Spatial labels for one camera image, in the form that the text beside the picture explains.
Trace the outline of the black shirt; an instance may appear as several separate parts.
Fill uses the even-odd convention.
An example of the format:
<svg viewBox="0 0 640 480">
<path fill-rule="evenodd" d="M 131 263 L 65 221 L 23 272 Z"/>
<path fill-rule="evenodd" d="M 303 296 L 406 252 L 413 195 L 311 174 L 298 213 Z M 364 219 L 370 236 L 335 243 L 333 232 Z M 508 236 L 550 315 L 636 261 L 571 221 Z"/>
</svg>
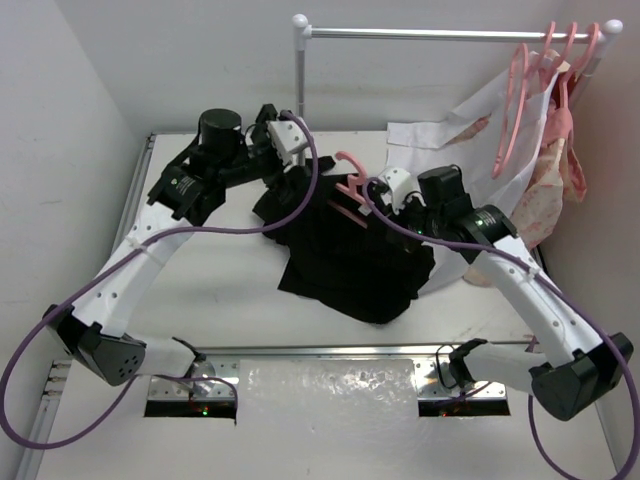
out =
<svg viewBox="0 0 640 480">
<path fill-rule="evenodd" d="M 279 290 L 317 300 L 358 321 L 385 325 L 419 296 L 435 266 L 432 248 L 401 250 L 385 239 L 387 227 L 337 191 L 355 169 L 335 156 L 320 160 L 320 176 L 309 186 L 308 168 L 294 167 L 274 178 L 253 207 L 267 225 L 293 212 L 306 194 L 303 212 L 266 236 L 287 248 L 289 259 Z M 327 204 L 331 199 L 367 223 L 364 229 Z"/>
</svg>

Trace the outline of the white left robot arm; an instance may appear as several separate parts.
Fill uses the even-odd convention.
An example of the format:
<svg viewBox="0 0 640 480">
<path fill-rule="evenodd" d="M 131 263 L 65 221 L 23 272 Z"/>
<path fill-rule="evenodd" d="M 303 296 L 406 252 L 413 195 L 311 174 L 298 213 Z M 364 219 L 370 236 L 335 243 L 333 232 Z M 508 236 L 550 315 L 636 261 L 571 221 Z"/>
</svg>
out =
<svg viewBox="0 0 640 480">
<path fill-rule="evenodd" d="M 249 136 L 231 110 L 200 115 L 194 139 L 161 171 L 129 232 L 93 281 L 43 320 L 73 359 L 111 386 L 137 375 L 182 377 L 198 352 L 177 338 L 134 337 L 134 310 L 176 251 L 222 206 L 228 189 L 284 173 L 310 145 L 304 121 L 262 106 Z"/>
</svg>

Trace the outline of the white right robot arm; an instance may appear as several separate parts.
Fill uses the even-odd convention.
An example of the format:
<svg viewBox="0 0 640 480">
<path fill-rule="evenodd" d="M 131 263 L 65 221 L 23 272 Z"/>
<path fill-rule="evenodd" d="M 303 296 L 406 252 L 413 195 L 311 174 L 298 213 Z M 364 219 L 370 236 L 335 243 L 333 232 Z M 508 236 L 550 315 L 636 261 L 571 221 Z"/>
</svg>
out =
<svg viewBox="0 0 640 480">
<path fill-rule="evenodd" d="M 490 281 L 530 328 L 542 348 L 527 353 L 473 339 L 449 355 L 448 378 L 458 387 L 495 381 L 532 395 L 554 418 L 568 421 L 617 386 L 633 354 L 622 333 L 603 340 L 568 303 L 531 257 L 498 207 L 474 206 L 456 166 L 419 175 L 387 167 L 378 177 L 384 215 L 410 239 L 427 236 L 456 252 Z"/>
</svg>

